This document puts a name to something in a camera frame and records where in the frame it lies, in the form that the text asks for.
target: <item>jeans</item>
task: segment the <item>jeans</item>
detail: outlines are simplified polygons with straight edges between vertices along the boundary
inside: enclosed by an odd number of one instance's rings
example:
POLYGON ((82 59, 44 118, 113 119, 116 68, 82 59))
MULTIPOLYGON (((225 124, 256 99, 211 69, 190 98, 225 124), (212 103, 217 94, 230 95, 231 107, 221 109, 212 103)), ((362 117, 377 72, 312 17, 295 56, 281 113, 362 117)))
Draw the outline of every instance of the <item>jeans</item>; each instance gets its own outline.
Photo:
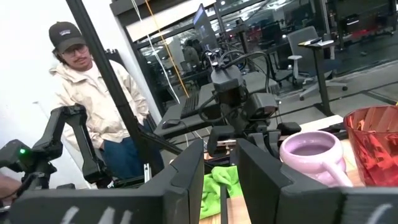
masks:
MULTIPOLYGON (((144 129, 150 131, 149 124, 144 120, 144 129)), ((156 163, 164 167, 159 147, 146 143, 145 150, 153 151, 156 163)), ((121 143, 104 140, 103 159, 108 169, 119 179, 130 179, 144 175, 144 163, 140 160, 137 147, 133 140, 124 138, 121 143)))

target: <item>mustache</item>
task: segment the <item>mustache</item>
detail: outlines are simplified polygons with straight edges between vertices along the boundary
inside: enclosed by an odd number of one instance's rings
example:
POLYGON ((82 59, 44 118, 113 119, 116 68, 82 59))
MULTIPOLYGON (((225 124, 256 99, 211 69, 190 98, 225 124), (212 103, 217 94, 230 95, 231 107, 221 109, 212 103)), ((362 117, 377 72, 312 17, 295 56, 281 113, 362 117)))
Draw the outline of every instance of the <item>mustache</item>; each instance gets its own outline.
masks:
POLYGON ((86 59, 87 59, 87 57, 81 57, 81 58, 76 59, 75 62, 81 62, 86 59))

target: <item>wooden table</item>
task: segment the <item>wooden table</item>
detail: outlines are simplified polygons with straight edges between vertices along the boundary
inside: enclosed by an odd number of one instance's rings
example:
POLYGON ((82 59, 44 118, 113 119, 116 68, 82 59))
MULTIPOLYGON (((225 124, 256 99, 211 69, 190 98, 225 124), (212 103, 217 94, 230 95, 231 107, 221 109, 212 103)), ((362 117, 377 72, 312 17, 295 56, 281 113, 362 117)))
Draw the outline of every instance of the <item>wooden table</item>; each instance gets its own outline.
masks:
MULTIPOLYGON (((335 115, 324 119, 319 119, 310 123, 300 125, 302 131, 313 131, 323 128, 327 128, 332 124, 338 124, 343 122, 341 116, 335 115)), ((353 182, 354 186, 360 187, 364 184, 359 178, 358 170, 355 163, 354 154, 351 148, 349 140, 341 141, 344 150, 344 159, 347 164, 346 172, 349 179, 353 182)), ((244 197, 229 198, 228 201, 228 223, 229 224, 250 224, 250 218, 246 204, 244 202, 244 197)), ((208 218, 200 220, 199 224, 219 224, 221 223, 221 215, 213 215, 208 218)))

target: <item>purple mug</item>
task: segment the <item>purple mug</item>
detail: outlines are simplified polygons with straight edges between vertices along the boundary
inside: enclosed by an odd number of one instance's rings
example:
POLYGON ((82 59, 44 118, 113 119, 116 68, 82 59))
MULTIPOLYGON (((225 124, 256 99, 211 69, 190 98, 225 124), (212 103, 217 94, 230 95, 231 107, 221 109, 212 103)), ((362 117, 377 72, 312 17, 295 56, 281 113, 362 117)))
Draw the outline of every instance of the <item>purple mug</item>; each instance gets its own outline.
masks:
POLYGON ((345 173, 340 140, 328 132, 310 131, 289 136, 280 146, 280 158, 291 168, 329 187, 353 186, 345 173))

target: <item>baseball cap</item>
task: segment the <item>baseball cap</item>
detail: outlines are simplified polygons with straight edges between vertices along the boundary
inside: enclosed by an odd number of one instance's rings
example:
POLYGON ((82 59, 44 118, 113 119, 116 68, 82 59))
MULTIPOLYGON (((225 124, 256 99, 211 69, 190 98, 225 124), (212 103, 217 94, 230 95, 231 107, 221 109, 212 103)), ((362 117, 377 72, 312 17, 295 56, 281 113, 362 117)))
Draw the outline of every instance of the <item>baseball cap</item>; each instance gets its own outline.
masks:
POLYGON ((57 22, 49 29, 49 36, 54 47, 64 53, 75 44, 86 44, 80 30, 70 22, 57 22))

